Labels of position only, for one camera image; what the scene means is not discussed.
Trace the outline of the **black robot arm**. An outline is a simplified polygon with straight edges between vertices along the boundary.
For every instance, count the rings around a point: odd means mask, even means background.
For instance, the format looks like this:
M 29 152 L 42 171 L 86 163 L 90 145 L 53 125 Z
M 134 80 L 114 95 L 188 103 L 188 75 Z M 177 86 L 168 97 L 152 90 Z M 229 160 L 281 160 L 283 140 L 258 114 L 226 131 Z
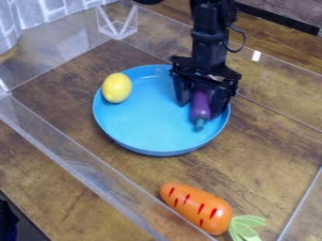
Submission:
M 237 94 L 242 75 L 226 65 L 229 29 L 237 21 L 234 0 L 190 0 L 194 26 L 192 30 L 192 57 L 172 56 L 177 99 L 181 105 L 192 103 L 192 120 L 210 121 L 226 110 Z

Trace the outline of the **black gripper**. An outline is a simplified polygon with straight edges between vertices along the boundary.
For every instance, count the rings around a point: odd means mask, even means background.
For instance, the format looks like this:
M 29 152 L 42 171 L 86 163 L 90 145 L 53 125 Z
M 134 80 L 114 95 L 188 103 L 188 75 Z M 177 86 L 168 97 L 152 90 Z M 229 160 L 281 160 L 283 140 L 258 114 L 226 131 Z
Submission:
M 229 31 L 206 34 L 193 30 L 192 37 L 192 57 L 172 56 L 170 74 L 177 99 L 180 105 L 185 106 L 192 100 L 196 87 L 214 90 L 210 98 L 210 111 L 212 118 L 216 119 L 226 110 L 230 98 L 237 94 L 242 75 L 226 65 L 226 52 L 232 51 L 228 47 Z

